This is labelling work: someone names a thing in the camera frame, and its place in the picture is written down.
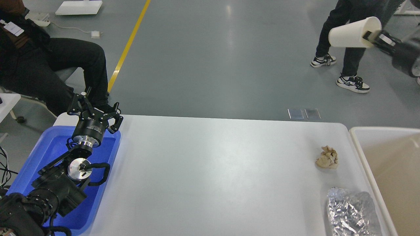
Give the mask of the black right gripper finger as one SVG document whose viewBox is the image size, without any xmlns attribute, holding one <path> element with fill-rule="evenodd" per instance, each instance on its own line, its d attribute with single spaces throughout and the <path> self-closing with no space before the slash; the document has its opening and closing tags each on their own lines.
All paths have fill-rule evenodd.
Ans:
<svg viewBox="0 0 420 236">
<path fill-rule="evenodd" d="M 363 35 L 363 39 L 369 42 L 375 42 L 377 41 L 377 38 L 381 34 L 381 30 L 378 31 L 366 31 L 366 33 Z"/>
</svg>

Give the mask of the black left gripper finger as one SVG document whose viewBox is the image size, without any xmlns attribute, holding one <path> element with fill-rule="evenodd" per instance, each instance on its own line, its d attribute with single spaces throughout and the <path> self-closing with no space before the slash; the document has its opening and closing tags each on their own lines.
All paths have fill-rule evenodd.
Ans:
<svg viewBox="0 0 420 236">
<path fill-rule="evenodd" d="M 67 109 L 68 115 L 76 116 L 94 116 L 95 110 L 88 100 L 88 95 L 91 92 L 91 87 L 87 87 L 81 94 L 75 93 L 73 100 Z"/>
<path fill-rule="evenodd" d="M 116 133 L 123 121 L 121 110 L 119 109 L 119 102 L 114 103 L 114 106 L 104 112 L 104 124 L 110 133 Z"/>
</svg>

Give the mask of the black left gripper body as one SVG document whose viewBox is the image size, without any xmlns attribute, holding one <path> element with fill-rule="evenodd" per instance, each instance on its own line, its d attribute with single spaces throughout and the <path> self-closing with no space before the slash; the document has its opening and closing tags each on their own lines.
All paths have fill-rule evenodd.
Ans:
<svg viewBox="0 0 420 236">
<path fill-rule="evenodd" d="M 81 112 L 78 123 L 72 134 L 72 141 L 81 144 L 90 143 L 90 147 L 96 148 L 101 145 L 108 123 L 103 123 L 101 118 L 104 113 L 100 111 Z"/>
</svg>

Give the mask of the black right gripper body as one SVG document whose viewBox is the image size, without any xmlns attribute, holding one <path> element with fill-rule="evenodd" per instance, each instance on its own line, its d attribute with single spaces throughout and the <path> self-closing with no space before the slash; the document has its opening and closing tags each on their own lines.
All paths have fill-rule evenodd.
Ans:
<svg viewBox="0 0 420 236">
<path fill-rule="evenodd" d="M 392 66 L 410 76 L 420 76 L 420 40 L 412 37 L 402 41 L 386 31 L 380 31 L 374 38 L 374 45 L 391 57 Z"/>
</svg>

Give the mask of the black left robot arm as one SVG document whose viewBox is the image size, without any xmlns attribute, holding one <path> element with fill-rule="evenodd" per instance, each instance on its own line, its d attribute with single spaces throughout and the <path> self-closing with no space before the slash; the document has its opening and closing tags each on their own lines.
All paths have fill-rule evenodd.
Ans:
<svg viewBox="0 0 420 236">
<path fill-rule="evenodd" d="M 90 163 L 93 149 L 103 141 L 105 131 L 119 130 L 123 117 L 116 102 L 110 110 L 95 108 L 88 100 L 91 88 L 75 94 L 67 114 L 78 123 L 67 143 L 68 151 L 38 171 L 27 195 L 11 193 L 1 198 L 2 236 L 72 235 L 68 227 L 53 224 L 57 215 L 66 216 L 87 198 L 87 186 L 100 186 L 109 177 L 109 163 Z"/>
</svg>

